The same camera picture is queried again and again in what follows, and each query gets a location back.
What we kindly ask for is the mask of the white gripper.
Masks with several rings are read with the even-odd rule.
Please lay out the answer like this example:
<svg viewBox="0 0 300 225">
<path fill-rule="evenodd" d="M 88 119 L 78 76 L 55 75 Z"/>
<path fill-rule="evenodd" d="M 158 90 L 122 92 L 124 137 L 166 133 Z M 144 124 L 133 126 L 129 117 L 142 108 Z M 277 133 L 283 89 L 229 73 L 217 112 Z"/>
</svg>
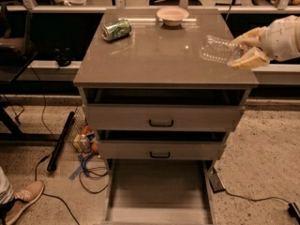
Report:
<svg viewBox="0 0 300 225">
<path fill-rule="evenodd" d="M 267 27 L 256 27 L 233 41 L 235 44 L 252 46 L 240 58 L 230 60 L 231 68 L 258 68 L 272 60 L 279 62 L 300 57 L 300 17 L 288 16 L 273 21 Z"/>
</svg>

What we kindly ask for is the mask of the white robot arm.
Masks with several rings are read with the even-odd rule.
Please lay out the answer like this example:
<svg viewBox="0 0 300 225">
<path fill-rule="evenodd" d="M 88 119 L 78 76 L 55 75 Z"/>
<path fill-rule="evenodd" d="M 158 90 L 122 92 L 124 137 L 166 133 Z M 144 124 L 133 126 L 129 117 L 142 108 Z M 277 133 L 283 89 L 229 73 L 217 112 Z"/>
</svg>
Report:
<svg viewBox="0 0 300 225">
<path fill-rule="evenodd" d="M 249 49 L 227 65 L 231 68 L 258 68 L 275 60 L 283 62 L 300 57 L 300 17 L 288 16 L 268 26 L 253 28 L 232 43 Z"/>
</svg>

